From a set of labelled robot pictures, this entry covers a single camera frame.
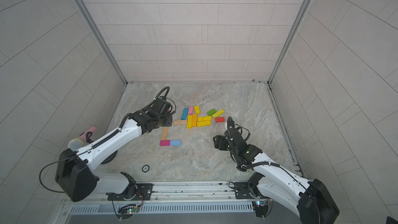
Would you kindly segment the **natural wood block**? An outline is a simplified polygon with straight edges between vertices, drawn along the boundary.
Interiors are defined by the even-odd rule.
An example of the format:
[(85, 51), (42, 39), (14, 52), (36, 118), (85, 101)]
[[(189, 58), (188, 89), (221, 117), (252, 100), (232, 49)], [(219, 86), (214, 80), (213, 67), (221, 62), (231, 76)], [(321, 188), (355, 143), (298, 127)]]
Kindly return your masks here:
[(163, 141), (163, 140), (167, 140), (168, 130), (169, 130), (168, 127), (163, 127), (162, 135), (161, 135), (161, 140), (162, 140), (162, 141)]
[(187, 125), (187, 120), (175, 120), (173, 121), (173, 125)]

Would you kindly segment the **magenta block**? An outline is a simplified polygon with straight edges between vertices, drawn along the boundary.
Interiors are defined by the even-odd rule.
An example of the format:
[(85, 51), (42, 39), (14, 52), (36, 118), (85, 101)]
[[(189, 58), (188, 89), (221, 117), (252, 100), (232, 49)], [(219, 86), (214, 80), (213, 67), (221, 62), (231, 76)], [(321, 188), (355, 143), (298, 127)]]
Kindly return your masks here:
[(160, 140), (160, 146), (170, 146), (170, 140)]

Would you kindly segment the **light blue block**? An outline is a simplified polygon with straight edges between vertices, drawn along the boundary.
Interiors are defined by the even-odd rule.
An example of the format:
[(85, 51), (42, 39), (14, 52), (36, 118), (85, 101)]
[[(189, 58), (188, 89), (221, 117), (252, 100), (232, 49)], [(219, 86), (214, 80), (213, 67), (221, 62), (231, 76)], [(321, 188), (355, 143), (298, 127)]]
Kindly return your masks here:
[(170, 140), (170, 145), (171, 146), (180, 146), (181, 140)]

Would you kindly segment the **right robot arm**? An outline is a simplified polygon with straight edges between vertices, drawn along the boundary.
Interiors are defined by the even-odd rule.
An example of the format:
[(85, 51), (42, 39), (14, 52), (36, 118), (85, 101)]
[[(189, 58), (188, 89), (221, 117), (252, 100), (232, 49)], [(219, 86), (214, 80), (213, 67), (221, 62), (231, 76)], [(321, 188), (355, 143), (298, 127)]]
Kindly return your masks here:
[(236, 192), (267, 199), (257, 203), (257, 216), (267, 215), (274, 200), (295, 213), (303, 224), (335, 223), (340, 211), (323, 182), (290, 172), (257, 146), (247, 144), (242, 133), (241, 126), (229, 126), (224, 135), (213, 137), (213, 142), (216, 149), (230, 153), (239, 171), (254, 171), (247, 183), (233, 185)]

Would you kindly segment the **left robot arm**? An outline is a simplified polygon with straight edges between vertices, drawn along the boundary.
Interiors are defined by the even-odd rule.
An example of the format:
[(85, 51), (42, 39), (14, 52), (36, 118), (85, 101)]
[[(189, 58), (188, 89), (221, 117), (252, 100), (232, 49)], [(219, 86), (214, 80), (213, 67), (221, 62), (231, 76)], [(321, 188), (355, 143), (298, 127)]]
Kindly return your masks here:
[(95, 173), (106, 159), (113, 158), (118, 149), (153, 129), (170, 125), (173, 105), (166, 97), (156, 98), (150, 105), (126, 114), (119, 127), (97, 141), (76, 151), (68, 148), (60, 155), (55, 181), (73, 202), (91, 194), (115, 194), (130, 200), (136, 196), (136, 180), (125, 172), (120, 174)]

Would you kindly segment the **teal block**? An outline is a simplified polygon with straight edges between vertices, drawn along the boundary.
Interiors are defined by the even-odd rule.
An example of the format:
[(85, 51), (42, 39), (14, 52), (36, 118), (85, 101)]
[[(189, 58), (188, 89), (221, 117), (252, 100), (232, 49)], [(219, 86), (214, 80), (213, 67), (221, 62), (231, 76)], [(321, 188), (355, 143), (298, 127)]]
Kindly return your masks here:
[(182, 112), (182, 115), (181, 115), (181, 120), (187, 120), (187, 118), (188, 118), (188, 111), (189, 111), (189, 108), (188, 108), (188, 107), (185, 107), (185, 108), (183, 109), (183, 112)]

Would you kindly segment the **upright yellow block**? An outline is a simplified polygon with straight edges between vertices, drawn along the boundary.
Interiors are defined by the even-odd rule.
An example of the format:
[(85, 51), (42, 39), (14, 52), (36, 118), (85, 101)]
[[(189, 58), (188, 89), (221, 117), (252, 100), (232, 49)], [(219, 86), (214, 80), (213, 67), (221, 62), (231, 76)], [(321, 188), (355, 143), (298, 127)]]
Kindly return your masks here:
[(192, 128), (192, 119), (193, 119), (193, 116), (192, 115), (188, 115), (188, 117), (187, 117), (187, 129), (191, 129)]

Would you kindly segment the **pink block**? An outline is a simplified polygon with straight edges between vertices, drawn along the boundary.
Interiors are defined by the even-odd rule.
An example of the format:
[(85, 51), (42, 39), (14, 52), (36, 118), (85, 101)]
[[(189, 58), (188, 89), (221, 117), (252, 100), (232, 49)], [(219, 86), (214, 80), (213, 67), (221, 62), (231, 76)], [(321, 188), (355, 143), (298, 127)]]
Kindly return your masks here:
[(194, 111), (194, 107), (193, 107), (193, 106), (190, 106), (190, 107), (188, 108), (188, 115), (192, 115), (192, 114), (193, 114), (193, 111)]

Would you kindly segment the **amber orange block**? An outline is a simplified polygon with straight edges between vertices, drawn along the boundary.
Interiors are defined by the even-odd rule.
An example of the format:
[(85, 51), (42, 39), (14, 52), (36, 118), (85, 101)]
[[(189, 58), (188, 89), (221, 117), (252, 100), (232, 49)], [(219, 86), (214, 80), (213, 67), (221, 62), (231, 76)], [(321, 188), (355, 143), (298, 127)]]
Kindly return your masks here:
[(198, 115), (197, 114), (193, 114), (192, 115), (192, 127), (196, 127), (197, 126), (197, 119), (198, 119)]

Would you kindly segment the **small yellow block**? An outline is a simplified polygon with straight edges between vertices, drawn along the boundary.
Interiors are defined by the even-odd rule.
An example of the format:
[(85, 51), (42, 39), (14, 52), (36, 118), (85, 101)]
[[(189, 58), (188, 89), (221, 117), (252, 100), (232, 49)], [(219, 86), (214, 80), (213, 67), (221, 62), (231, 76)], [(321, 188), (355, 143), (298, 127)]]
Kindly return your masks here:
[(195, 111), (196, 114), (200, 114), (201, 113), (200, 108), (199, 108), (198, 105), (194, 106), (194, 111)]

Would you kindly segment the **red block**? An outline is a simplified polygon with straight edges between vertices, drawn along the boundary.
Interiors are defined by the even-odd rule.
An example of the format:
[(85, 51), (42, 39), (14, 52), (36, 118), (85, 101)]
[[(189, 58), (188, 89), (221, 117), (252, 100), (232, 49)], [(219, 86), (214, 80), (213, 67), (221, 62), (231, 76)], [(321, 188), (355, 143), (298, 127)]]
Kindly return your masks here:
[(225, 118), (224, 117), (217, 117), (215, 118), (216, 123), (220, 123), (220, 122), (225, 122)]

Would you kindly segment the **upper flat yellow block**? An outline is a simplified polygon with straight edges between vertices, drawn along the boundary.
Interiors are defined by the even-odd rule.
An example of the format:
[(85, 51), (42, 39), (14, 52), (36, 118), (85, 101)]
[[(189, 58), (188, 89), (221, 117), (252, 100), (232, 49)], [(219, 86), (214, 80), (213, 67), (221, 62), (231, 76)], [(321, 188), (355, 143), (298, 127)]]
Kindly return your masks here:
[(202, 122), (202, 121), (211, 121), (212, 116), (204, 116), (204, 117), (198, 117), (197, 121)]

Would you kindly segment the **flat yellow block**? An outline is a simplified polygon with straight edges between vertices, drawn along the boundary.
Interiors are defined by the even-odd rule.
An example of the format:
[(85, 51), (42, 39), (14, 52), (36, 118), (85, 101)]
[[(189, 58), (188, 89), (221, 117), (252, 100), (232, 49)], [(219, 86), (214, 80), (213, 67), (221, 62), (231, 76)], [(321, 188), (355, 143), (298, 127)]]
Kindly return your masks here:
[(197, 127), (205, 127), (211, 125), (211, 120), (198, 121)]
[(198, 117), (197, 121), (202, 122), (202, 121), (211, 121), (212, 116), (204, 116), (204, 117)]

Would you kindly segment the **lower flat yellow block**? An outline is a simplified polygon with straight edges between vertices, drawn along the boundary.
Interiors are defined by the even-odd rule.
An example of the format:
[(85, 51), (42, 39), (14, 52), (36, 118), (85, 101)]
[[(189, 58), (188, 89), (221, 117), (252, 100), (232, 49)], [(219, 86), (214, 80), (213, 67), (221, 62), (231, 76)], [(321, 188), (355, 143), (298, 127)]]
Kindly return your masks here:
[(198, 121), (197, 127), (205, 127), (211, 125), (211, 120)]

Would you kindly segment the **tilted yellow block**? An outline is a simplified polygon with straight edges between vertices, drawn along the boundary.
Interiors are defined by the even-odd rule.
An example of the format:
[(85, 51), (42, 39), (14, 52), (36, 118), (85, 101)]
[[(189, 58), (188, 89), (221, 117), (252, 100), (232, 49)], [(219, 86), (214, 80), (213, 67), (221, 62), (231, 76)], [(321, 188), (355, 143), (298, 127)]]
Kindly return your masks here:
[(214, 114), (212, 114), (212, 117), (213, 117), (213, 118), (218, 118), (218, 117), (221, 116), (223, 113), (224, 113), (224, 110), (221, 109), (221, 110), (215, 112)]

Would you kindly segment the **green block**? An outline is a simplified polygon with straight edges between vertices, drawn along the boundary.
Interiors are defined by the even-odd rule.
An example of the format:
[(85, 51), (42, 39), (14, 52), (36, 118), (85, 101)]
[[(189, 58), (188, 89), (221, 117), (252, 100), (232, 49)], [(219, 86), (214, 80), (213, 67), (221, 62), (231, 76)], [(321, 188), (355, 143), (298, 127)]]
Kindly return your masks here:
[(215, 109), (212, 109), (210, 111), (207, 112), (208, 116), (212, 116), (213, 114), (215, 114), (217, 111)]

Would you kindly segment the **right circuit board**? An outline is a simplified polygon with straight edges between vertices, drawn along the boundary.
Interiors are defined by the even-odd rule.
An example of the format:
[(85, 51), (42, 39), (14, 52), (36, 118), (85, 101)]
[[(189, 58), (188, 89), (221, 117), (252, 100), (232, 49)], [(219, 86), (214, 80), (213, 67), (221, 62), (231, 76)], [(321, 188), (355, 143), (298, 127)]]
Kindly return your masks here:
[(270, 212), (269, 201), (255, 201), (252, 203), (256, 218), (266, 218)]

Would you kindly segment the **circuit board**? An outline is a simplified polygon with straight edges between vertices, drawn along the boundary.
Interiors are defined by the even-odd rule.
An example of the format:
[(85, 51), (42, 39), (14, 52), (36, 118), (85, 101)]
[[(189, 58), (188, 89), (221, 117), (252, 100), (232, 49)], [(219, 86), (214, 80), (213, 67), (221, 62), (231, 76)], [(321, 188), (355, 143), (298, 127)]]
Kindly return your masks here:
[(256, 218), (266, 218), (270, 212), (269, 201), (255, 201), (252, 203)]
[(116, 211), (116, 214), (119, 219), (121, 220), (128, 220), (130, 219), (134, 214), (138, 213), (141, 209), (141, 205), (137, 204), (128, 204), (125, 206), (122, 206), (118, 208)]

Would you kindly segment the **left circuit board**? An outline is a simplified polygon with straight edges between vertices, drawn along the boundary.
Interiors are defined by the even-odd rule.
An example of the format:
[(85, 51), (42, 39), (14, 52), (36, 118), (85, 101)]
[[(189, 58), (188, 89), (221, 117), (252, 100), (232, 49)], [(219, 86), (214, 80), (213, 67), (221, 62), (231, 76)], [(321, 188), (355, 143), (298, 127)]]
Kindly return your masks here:
[(130, 219), (134, 214), (138, 213), (141, 209), (141, 205), (137, 204), (128, 204), (125, 206), (122, 206), (118, 208), (116, 211), (116, 214), (119, 219), (121, 220), (128, 220)]

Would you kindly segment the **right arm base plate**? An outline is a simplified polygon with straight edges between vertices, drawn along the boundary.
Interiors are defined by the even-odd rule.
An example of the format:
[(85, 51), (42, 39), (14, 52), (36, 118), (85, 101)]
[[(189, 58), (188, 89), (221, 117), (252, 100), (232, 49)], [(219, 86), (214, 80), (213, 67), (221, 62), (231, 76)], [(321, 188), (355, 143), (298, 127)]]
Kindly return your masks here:
[(235, 192), (236, 199), (259, 199), (261, 194), (257, 188), (249, 182), (232, 182), (232, 189)]

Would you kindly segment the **aluminium mounting rail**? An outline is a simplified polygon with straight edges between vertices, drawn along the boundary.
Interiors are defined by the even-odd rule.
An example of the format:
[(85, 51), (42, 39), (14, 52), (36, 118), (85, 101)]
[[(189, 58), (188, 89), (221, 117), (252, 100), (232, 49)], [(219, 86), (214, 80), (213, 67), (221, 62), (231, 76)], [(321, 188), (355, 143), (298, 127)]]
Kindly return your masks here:
[[(235, 192), (232, 189), (233, 181), (163, 181), (153, 182), (153, 190), (150, 200), (145, 202), (183, 202), (183, 201), (233, 201), (248, 200), (257, 201), (258, 199), (236, 199)], [(102, 189), (97, 186), (96, 189), (87, 196), (79, 194), (76, 197), (70, 197), (73, 202), (83, 202), (89, 200), (108, 201), (107, 193), (112, 193), (110, 189)]]

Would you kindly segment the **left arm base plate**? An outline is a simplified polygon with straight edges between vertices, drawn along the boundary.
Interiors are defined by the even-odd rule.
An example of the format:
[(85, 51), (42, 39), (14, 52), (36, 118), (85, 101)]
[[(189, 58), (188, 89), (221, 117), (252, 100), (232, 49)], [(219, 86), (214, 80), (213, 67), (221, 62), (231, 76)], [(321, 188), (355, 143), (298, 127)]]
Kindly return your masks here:
[(148, 201), (150, 200), (154, 184), (138, 183), (129, 186), (123, 193), (107, 193), (108, 201)]

